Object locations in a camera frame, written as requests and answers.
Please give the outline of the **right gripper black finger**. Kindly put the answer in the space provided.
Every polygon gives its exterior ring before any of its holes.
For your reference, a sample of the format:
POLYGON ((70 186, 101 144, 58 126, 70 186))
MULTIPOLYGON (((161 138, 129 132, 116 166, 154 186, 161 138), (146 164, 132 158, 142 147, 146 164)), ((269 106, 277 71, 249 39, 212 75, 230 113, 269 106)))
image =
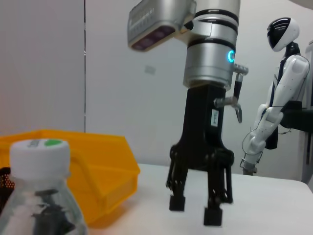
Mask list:
POLYGON ((204 210, 205 226, 221 226, 222 203, 233 203, 231 168, 217 168, 208 171, 208 203, 204 210))
POLYGON ((185 196, 184 189, 188 168, 179 161, 171 161, 166 187, 169 188, 173 195, 170 196, 169 210, 184 211, 185 196))

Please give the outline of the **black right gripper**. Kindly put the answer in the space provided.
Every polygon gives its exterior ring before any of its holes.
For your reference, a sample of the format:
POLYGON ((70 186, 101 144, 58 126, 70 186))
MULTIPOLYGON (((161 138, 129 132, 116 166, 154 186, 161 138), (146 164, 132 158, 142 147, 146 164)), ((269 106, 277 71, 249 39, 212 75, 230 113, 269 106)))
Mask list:
POLYGON ((233 152, 222 142, 224 108, 213 101, 225 97, 225 89, 200 86, 187 91, 182 135, 170 151, 174 170, 207 171, 212 154, 222 167, 231 170, 233 152))

